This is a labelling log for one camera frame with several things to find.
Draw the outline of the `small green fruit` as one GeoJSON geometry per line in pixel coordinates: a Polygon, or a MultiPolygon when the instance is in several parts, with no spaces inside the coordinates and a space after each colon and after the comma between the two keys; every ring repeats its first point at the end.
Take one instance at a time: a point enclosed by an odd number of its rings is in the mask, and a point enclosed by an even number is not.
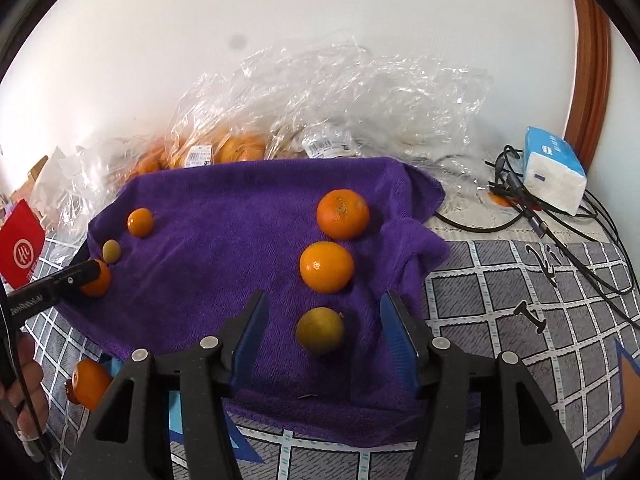
{"type": "Polygon", "coordinates": [[[102,259],[107,264],[116,263],[122,256],[122,248],[120,248],[117,240],[107,240],[102,246],[102,259]]]}

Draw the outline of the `small orange mandarin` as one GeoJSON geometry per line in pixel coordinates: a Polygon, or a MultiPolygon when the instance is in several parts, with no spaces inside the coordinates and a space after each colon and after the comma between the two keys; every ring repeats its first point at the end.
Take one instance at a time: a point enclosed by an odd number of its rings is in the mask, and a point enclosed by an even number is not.
{"type": "Polygon", "coordinates": [[[145,238],[153,228],[154,217],[148,208],[137,208],[128,216],[127,230],[134,237],[145,238]]]}

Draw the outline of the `yellow green citrus fruit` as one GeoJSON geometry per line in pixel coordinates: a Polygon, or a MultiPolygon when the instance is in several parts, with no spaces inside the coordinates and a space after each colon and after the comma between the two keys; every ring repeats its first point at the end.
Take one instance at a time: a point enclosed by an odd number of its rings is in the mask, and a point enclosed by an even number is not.
{"type": "Polygon", "coordinates": [[[297,322],[295,338],[307,351],[325,354],[343,341],[345,326],[342,316],[327,307],[313,308],[297,322]]]}

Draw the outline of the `large orange mandarin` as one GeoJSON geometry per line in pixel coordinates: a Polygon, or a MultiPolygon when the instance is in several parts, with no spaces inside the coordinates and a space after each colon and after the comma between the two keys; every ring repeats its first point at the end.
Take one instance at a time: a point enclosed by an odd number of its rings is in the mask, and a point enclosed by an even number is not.
{"type": "Polygon", "coordinates": [[[338,188],[319,200],[316,218],[319,229],[332,240],[351,240],[367,229],[370,209],[358,193],[338,188]]]}

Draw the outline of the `red paper shopping bag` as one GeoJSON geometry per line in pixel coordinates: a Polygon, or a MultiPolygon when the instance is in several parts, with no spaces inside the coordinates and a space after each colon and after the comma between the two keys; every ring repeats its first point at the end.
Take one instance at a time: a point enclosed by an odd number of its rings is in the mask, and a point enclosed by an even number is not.
{"type": "Polygon", "coordinates": [[[0,231],[0,272],[13,289],[29,283],[45,239],[39,220],[26,200],[20,200],[0,231]]]}

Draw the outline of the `grey checked bed sheet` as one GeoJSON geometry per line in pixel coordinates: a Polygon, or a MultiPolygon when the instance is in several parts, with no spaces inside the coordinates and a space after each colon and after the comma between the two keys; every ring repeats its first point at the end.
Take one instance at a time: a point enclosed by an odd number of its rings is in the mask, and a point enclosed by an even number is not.
{"type": "MultiPolygon", "coordinates": [[[[421,289],[436,335],[465,351],[516,353],[536,379],[589,479],[623,461],[613,432],[631,406],[620,366],[639,359],[639,292],[620,248],[570,245],[567,255],[521,240],[455,240],[421,289]]],[[[398,479],[410,439],[367,446],[233,415],[232,445],[247,479],[398,479]]]]}

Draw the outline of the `bagged oranges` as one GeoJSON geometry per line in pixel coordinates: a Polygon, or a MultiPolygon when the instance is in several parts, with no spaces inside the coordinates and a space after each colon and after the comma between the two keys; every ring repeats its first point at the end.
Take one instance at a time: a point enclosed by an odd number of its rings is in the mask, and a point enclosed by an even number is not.
{"type": "Polygon", "coordinates": [[[228,162],[261,160],[266,151],[262,134],[233,134],[222,128],[189,139],[155,141],[134,164],[130,177],[160,170],[193,168],[228,162]]]}

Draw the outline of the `purple towel covered tray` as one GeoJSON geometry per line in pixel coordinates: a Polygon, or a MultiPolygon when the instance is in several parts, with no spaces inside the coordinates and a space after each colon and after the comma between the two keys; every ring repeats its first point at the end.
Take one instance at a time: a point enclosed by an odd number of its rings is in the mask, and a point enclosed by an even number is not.
{"type": "Polygon", "coordinates": [[[414,439],[422,404],[401,383],[382,334],[380,300],[392,290],[421,316],[427,274],[449,255],[426,222],[445,193],[424,172],[390,158],[279,159],[164,170],[136,177],[90,222],[89,252],[117,240],[122,256],[107,293],[85,306],[60,304],[73,328],[119,359],[137,348],[165,354],[217,333],[258,290],[268,325],[250,381],[228,409],[252,419],[294,422],[299,430],[350,445],[414,439]],[[335,295],[300,277],[299,257],[320,240],[319,200],[348,188],[371,219],[347,243],[355,274],[335,295]],[[148,208],[145,238],[128,216],[148,208]],[[342,343],[313,354],[295,338],[298,320],[327,307],[344,322],[342,343]]]}

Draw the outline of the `blue white tissue pack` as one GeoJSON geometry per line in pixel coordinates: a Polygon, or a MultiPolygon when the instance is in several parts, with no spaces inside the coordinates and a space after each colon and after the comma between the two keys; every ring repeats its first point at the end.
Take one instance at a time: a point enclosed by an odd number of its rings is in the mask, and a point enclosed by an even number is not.
{"type": "Polygon", "coordinates": [[[576,216],[587,176],[570,144],[544,129],[528,127],[523,155],[527,191],[559,211],[576,216]]]}

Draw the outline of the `clear plastic bags pile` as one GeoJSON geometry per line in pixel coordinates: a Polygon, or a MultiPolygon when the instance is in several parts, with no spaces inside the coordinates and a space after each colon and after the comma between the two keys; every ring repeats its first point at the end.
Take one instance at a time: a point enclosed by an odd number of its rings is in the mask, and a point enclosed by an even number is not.
{"type": "Polygon", "coordinates": [[[376,54],[352,41],[262,50],[230,75],[201,76],[165,129],[55,152],[27,201],[47,230],[76,242],[136,178],[130,171],[155,141],[222,128],[262,134],[265,160],[398,159],[432,174],[458,200],[485,184],[485,153],[469,125],[490,84],[478,68],[376,54]]]}

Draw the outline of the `brown wooden door frame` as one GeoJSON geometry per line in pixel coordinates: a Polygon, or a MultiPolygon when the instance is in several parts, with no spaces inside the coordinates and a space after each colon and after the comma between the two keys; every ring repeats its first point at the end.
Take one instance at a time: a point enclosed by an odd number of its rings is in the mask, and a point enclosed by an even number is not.
{"type": "Polygon", "coordinates": [[[575,79],[564,138],[586,171],[602,133],[610,95],[611,21],[594,0],[574,0],[575,79]]]}

